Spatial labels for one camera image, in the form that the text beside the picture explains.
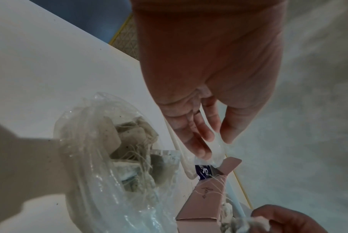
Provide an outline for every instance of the human hand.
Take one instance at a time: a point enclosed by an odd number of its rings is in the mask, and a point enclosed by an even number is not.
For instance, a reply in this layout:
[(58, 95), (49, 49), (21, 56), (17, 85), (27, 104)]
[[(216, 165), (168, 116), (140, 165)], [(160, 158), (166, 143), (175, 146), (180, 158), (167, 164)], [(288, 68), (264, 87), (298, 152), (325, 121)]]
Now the human hand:
[(257, 216), (270, 220), (272, 233), (327, 233), (311, 217), (277, 205), (264, 205), (255, 209), (252, 217)]
[[(270, 98), (282, 54), (284, 0), (132, 0), (147, 87), (185, 146), (209, 159)], [(226, 104), (223, 122), (216, 101)]]

